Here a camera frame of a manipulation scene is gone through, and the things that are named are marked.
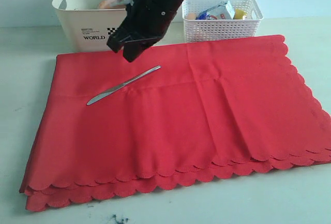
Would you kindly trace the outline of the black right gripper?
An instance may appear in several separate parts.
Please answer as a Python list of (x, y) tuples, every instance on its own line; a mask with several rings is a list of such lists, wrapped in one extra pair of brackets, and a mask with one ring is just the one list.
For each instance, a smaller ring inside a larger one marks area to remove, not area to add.
[(107, 46), (133, 62), (165, 35), (183, 0), (132, 0), (127, 16), (110, 35)]

